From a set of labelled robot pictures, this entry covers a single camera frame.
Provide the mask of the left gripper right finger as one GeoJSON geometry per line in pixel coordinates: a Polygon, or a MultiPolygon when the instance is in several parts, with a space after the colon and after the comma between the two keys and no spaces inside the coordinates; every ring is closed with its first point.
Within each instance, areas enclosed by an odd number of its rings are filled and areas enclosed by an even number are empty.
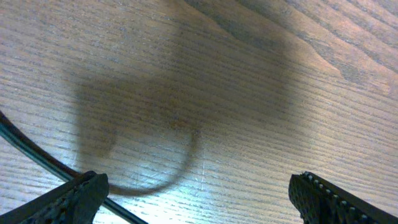
{"type": "Polygon", "coordinates": [[[289,200],[308,224],[397,224],[397,217],[312,172],[291,175],[289,200]]]}

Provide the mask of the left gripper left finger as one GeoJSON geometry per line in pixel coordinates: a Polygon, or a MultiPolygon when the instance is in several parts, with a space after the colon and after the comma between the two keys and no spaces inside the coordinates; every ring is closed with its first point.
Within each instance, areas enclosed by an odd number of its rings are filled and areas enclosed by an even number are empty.
{"type": "Polygon", "coordinates": [[[92,223],[108,194],[108,176],[89,171],[1,215],[1,224],[92,223]]]}

